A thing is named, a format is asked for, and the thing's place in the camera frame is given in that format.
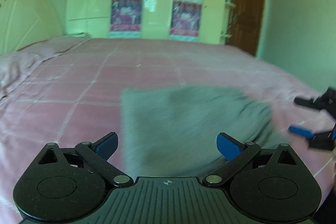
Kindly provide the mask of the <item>red poster lower left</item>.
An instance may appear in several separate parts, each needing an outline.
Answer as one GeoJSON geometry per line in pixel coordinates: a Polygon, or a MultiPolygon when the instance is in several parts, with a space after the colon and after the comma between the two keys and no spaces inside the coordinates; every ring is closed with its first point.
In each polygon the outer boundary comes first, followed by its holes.
{"type": "Polygon", "coordinates": [[[112,0],[110,31],[140,31],[142,3],[143,0],[112,0]]]}

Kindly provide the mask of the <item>cream bed headboard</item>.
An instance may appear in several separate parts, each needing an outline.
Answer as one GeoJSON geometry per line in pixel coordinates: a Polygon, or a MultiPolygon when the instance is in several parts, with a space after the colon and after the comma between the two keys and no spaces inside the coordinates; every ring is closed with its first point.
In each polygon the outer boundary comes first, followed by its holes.
{"type": "Polygon", "coordinates": [[[49,0],[1,0],[1,54],[63,34],[49,0]]]}

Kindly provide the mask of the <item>brown wooden door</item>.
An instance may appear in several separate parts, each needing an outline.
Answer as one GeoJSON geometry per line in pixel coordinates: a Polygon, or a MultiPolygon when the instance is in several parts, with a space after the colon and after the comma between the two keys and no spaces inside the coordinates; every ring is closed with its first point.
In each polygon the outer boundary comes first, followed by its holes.
{"type": "Polygon", "coordinates": [[[259,45],[265,0],[233,0],[228,44],[256,55],[259,45]]]}

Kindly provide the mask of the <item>pink quilted bedspread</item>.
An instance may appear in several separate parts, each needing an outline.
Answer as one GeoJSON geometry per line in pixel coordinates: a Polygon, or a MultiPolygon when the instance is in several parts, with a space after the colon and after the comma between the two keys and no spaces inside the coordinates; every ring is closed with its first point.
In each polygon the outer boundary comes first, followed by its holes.
{"type": "Polygon", "coordinates": [[[60,37],[1,56],[1,223],[18,223],[15,183],[48,142],[73,147],[120,132],[124,88],[235,86],[272,105],[276,128],[326,131],[333,119],[293,104],[318,92],[232,46],[60,37]]]}

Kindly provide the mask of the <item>red poster lower right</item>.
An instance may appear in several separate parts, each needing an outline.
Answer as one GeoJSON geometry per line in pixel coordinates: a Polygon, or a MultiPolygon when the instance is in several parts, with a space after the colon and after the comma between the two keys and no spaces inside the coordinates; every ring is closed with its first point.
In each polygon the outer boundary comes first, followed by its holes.
{"type": "Polygon", "coordinates": [[[202,6],[196,3],[173,1],[170,34],[197,38],[202,6]]]}

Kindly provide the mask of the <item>grey pants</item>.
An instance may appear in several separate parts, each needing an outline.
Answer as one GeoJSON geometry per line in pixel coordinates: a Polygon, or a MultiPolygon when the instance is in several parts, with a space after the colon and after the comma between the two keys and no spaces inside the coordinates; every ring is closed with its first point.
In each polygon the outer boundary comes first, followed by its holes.
{"type": "Polygon", "coordinates": [[[271,107],[237,88],[189,86],[121,93],[122,158],[132,176],[204,176],[225,160],[217,150],[224,132],[263,148],[286,143],[271,107]]]}

